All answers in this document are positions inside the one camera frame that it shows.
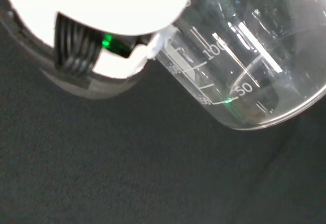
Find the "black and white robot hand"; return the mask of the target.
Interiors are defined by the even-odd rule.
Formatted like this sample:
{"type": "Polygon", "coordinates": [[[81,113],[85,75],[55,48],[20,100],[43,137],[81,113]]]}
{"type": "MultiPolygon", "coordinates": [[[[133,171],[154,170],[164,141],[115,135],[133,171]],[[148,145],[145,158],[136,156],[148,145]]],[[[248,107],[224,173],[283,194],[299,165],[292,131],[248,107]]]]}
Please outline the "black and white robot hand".
{"type": "Polygon", "coordinates": [[[191,0],[2,0],[1,25],[55,85],[86,99],[132,88],[191,0]]]}

